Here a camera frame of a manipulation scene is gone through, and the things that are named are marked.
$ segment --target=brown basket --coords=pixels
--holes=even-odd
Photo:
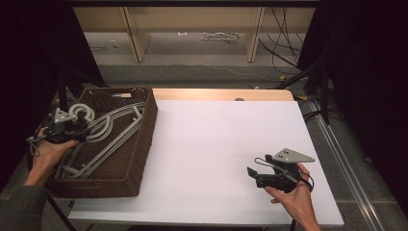
[[[126,93],[130,97],[112,97],[113,94]],[[80,100],[90,106],[96,118],[133,103],[146,102],[142,122],[138,132],[119,147],[87,179],[50,178],[47,187],[56,197],[102,198],[127,197],[139,194],[144,165],[149,152],[157,116],[157,104],[152,89],[85,89]],[[74,167],[81,168],[120,134],[134,115],[125,115],[115,120],[112,133],[103,141],[85,144],[78,154]]]

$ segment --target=finger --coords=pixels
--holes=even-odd
[[[276,190],[273,187],[266,186],[265,191],[269,193],[271,196],[275,197],[275,199],[279,200],[282,196],[282,193]]]
[[[45,129],[47,129],[47,127],[43,127],[43,128],[41,128],[41,129],[39,129],[39,132],[38,132],[38,136],[39,136],[39,137],[42,137],[42,136],[44,135]]]
[[[304,180],[309,181],[309,175],[310,175],[309,170],[308,170],[303,164],[301,164],[301,163],[297,163],[297,166],[299,167],[300,172],[304,173],[304,174],[301,174],[301,177],[302,177]]]
[[[79,144],[78,141],[76,141],[76,140],[71,140],[71,141],[67,141],[67,142],[62,143],[61,145],[62,145],[64,148],[69,149],[69,148],[72,148],[72,147],[74,147],[74,146],[76,146],[76,145],[78,145],[78,144]]]
[[[279,200],[277,200],[276,198],[273,198],[270,203],[272,204],[280,204]]]

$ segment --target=wire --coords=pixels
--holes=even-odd
[[[287,23],[286,23],[286,12],[287,12],[287,8],[283,8],[283,20],[282,20],[282,24],[279,22],[279,19],[278,19],[276,13],[275,13],[275,10],[274,10],[273,8],[271,8],[271,9],[272,9],[273,16],[275,17],[275,20],[276,20],[276,22],[278,23],[279,30],[280,30],[280,33],[279,33],[279,37],[278,37],[277,42],[279,42],[280,35],[283,35],[283,37],[285,38],[285,40],[286,40],[286,42],[288,43],[289,47],[291,48],[291,52],[292,52],[293,58],[297,61],[297,60],[298,60],[298,57],[297,57],[297,55],[295,54],[295,52],[294,52],[294,50],[293,50],[293,47],[292,47],[292,44],[291,44],[291,40],[289,39],[288,25],[287,25]]]
[[[266,162],[267,164],[263,164],[263,163],[257,162],[257,160],[261,160],[261,161],[263,161],[263,162]],[[261,159],[261,158],[259,158],[259,157],[255,158],[255,163],[258,164],[258,165],[261,165],[261,166],[272,167],[272,168],[278,169],[278,170],[280,170],[280,171],[285,171],[283,168],[281,168],[281,167],[279,167],[279,166],[276,166],[276,165],[274,165],[274,164],[271,164],[271,163],[267,162],[266,160],[263,160],[263,159]]]
[[[273,40],[273,39],[270,37],[269,33],[267,33],[267,36],[268,36],[268,38],[269,38],[269,40],[270,40],[271,42],[273,42],[274,44],[276,44],[276,45],[278,45],[278,46],[285,47],[285,48],[288,48],[288,49],[293,49],[293,50],[296,50],[296,51],[300,51],[300,49],[293,48],[293,47],[286,46],[286,45],[282,45],[282,44],[276,42],[275,40]]]
[[[90,224],[85,231],[90,231],[90,229],[93,227],[93,225],[95,225],[95,224],[94,223]]]
[[[268,52],[270,52],[272,55],[277,56],[279,59],[281,59],[281,60],[284,61],[285,63],[287,63],[287,64],[289,64],[289,65],[291,65],[291,66],[293,66],[293,67],[296,67],[296,64],[293,64],[293,63],[291,63],[290,61],[288,61],[287,59],[283,58],[282,56],[276,54],[276,53],[274,52],[274,49],[273,49],[273,51],[270,50],[270,48],[268,48],[260,39],[258,39],[258,41],[261,42],[262,46],[264,46],[264,48],[265,48]]]
[[[339,111],[338,108],[327,109],[327,112],[337,112],[337,111]],[[319,114],[321,114],[321,110],[317,110],[317,111],[307,113],[307,114],[303,115],[303,117],[307,116],[307,118],[305,118],[305,122],[307,122],[311,117],[317,116]]]
[[[47,196],[48,202],[51,204],[52,208],[55,210],[55,212],[58,214],[60,219],[64,222],[65,226],[70,230],[70,231],[77,231],[77,229],[71,224],[69,219],[66,217],[64,212],[61,210],[61,208],[58,206],[58,204],[55,202],[54,198],[48,194]]]
[[[41,153],[37,149],[37,142],[41,141],[45,137],[38,137],[38,135],[39,135],[39,132],[41,131],[41,129],[44,127],[44,124],[49,122],[49,120],[52,119],[52,118],[53,118],[52,115],[46,116],[42,120],[42,122],[39,124],[39,126],[37,127],[36,131],[34,132],[34,135],[31,138],[26,140],[27,143],[30,144],[29,149],[30,149],[30,154],[32,156],[39,157],[41,155]]]
[[[154,56],[154,59],[156,60],[156,62],[159,63],[159,64],[161,64],[161,65],[184,65],[184,66],[192,66],[192,65],[189,65],[189,64],[178,64],[178,63],[174,63],[174,64],[164,64],[164,63],[160,62],[160,61],[155,57],[155,54],[153,54],[153,52],[151,52],[151,51],[149,50],[149,48],[146,47],[146,50],[147,50],[151,55],[153,55],[153,56]],[[199,66],[205,66],[205,67],[210,68],[210,69],[229,71],[229,72],[231,72],[231,73],[233,73],[233,74],[235,74],[235,75],[238,75],[238,76],[254,76],[254,77],[258,77],[258,78],[261,78],[261,79],[264,79],[264,80],[268,80],[268,81],[272,81],[272,82],[281,82],[281,81],[282,81],[282,80],[272,80],[272,79],[269,79],[269,78],[267,78],[267,77],[263,77],[263,76],[256,75],[256,74],[241,74],[241,73],[235,72],[235,71],[233,71],[233,70],[231,70],[231,69],[222,68],[222,67],[214,67],[214,66],[211,66],[211,65],[200,64]]]
[[[315,180],[312,178],[311,175],[309,175],[309,174],[307,174],[307,173],[304,173],[304,172],[301,172],[301,171],[300,171],[300,174],[301,174],[301,175],[307,175],[307,176],[309,177],[309,179],[312,181],[312,184],[311,184],[311,183],[309,183],[309,181],[307,181],[307,180],[305,180],[305,179],[303,179],[303,178],[300,178],[300,179],[299,179],[299,180],[302,181],[303,183],[306,183],[306,185],[309,186],[310,192],[312,192],[312,190],[315,188]]]
[[[295,228],[296,228],[296,220],[292,219],[291,231],[294,231]]]
[[[300,38],[300,36],[299,36],[298,33],[296,33],[296,36],[297,36],[297,38],[300,40],[300,42],[302,42],[302,44],[303,44],[304,42],[303,42],[302,38]]]

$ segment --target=human hand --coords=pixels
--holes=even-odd
[[[309,181],[309,170],[303,164],[298,163],[302,173],[301,177]],[[281,203],[291,217],[299,223],[306,231],[320,230],[318,221],[316,220],[315,211],[313,209],[312,197],[309,186],[298,181],[293,191],[283,193],[273,187],[265,187],[265,191],[274,198],[270,201],[272,204]]]
[[[43,135],[44,129],[41,129],[39,136]],[[48,177],[52,173],[53,167],[63,158],[65,151],[78,144],[77,141],[67,141],[60,144],[54,144],[46,140],[38,142],[35,155],[33,157],[33,168],[30,170],[25,186],[45,185]]]

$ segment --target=table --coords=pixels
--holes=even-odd
[[[129,224],[248,226],[290,224],[246,167],[284,147],[314,157],[305,166],[322,227],[344,224],[298,105],[287,90],[154,89],[159,107],[136,197],[76,199],[69,218]]]

